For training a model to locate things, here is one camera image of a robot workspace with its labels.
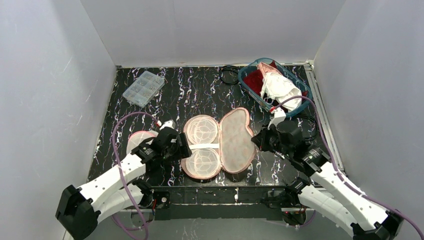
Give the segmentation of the white bra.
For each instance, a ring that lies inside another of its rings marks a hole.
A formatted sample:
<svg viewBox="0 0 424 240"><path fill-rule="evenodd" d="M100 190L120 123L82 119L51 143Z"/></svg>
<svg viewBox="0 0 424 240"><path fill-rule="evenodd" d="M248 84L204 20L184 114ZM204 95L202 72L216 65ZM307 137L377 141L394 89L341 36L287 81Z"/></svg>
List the white bra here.
<svg viewBox="0 0 424 240"><path fill-rule="evenodd" d="M260 97L264 95L268 99L282 103L285 100L301 96L301 90L294 85L294 83L280 73L268 72L263 77L263 85L260 91Z"/></svg>

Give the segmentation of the floral mesh laundry bag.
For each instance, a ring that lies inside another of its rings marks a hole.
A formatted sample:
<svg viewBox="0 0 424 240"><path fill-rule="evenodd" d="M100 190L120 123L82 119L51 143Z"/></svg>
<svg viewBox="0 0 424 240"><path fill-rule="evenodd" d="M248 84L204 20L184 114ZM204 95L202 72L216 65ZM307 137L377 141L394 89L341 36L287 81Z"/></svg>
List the floral mesh laundry bag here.
<svg viewBox="0 0 424 240"><path fill-rule="evenodd" d="M193 179L208 180L220 171L239 174L256 154L250 114L243 107L231 110L220 121L209 115L196 115L185 123L183 132L192 155L180 164Z"/></svg>

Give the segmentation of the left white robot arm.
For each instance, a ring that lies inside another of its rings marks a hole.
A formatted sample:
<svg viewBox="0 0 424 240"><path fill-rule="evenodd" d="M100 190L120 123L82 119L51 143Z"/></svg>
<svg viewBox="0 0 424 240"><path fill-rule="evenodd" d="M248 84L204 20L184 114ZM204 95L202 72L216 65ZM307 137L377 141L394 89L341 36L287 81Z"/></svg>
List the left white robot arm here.
<svg viewBox="0 0 424 240"><path fill-rule="evenodd" d="M72 240L86 239L109 216L143 200L152 200L151 186L140 177L173 159L191 156L187 137L166 121L157 135L143 140L111 169L79 187L62 193L55 218Z"/></svg>

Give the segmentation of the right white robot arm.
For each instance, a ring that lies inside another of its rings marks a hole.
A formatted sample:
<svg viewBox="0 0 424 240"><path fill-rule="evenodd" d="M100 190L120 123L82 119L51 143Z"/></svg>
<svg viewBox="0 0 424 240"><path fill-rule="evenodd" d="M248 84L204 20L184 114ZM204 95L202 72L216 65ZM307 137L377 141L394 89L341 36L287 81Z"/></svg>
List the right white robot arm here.
<svg viewBox="0 0 424 240"><path fill-rule="evenodd" d="M263 152L288 159L307 179L296 178L278 195L285 204L301 204L321 213L343 228L354 240L393 240L404 222L392 210L365 199L358 187L335 170L331 157L303 137L296 123L286 120L281 109L271 110L273 117L252 142Z"/></svg>

